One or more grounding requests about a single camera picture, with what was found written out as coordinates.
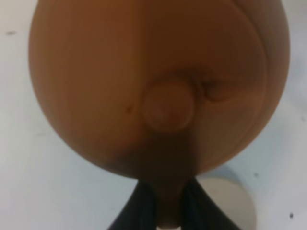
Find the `round wooden knob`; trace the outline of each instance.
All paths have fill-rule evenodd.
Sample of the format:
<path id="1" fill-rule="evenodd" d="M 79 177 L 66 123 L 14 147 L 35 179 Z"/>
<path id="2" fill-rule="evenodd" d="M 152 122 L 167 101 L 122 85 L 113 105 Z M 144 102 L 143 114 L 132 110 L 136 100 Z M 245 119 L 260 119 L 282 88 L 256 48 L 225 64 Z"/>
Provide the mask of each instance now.
<path id="1" fill-rule="evenodd" d="M 177 132 L 189 125 L 195 113 L 191 85 L 183 79 L 165 80 L 145 94 L 142 112 L 147 124 L 158 132 Z"/>

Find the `white table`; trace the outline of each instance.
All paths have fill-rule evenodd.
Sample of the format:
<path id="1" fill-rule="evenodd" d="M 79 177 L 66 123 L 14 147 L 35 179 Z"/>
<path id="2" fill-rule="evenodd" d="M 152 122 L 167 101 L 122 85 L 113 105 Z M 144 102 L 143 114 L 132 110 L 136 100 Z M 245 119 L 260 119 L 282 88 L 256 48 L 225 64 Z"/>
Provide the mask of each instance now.
<path id="1" fill-rule="evenodd" d="M 35 4 L 0 0 L 0 229 L 105 230 L 136 181 L 83 160 L 44 118 L 27 66 Z M 292 63 L 282 101 L 259 137 L 210 173 L 251 194 L 258 230 L 307 229 L 307 0 L 284 4 Z"/>

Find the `white surface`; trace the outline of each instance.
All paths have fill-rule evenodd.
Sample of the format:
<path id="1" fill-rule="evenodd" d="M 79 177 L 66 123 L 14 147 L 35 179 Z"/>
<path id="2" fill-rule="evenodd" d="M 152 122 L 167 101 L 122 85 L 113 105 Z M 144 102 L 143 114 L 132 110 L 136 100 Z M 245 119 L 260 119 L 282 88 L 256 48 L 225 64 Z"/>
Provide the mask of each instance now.
<path id="1" fill-rule="evenodd" d="M 242 230 L 257 229 L 257 214 L 250 194 L 222 178 L 202 178 L 200 184 L 215 204 Z"/>
<path id="2" fill-rule="evenodd" d="M 284 2 L 292 63 L 283 99 L 261 135 L 212 172 L 250 192 L 258 230 L 307 229 L 307 1 Z M 136 182 L 83 160 L 43 117 L 27 66 L 35 4 L 0 0 L 0 229 L 105 230 Z"/>

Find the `small dark spot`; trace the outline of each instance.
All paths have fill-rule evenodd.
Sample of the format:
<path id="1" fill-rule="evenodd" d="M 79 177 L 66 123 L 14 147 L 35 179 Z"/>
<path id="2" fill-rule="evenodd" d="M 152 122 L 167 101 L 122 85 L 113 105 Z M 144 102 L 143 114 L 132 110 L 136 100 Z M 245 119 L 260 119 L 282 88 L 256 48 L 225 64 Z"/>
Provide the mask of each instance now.
<path id="1" fill-rule="evenodd" d="M 6 32 L 7 36 L 12 36 L 12 35 L 15 35 L 15 34 L 17 34 L 16 31 L 8 31 L 8 32 Z"/>
<path id="2" fill-rule="evenodd" d="M 127 114 L 131 114 L 132 111 L 133 111 L 133 105 L 129 105 L 129 106 L 126 108 Z"/>

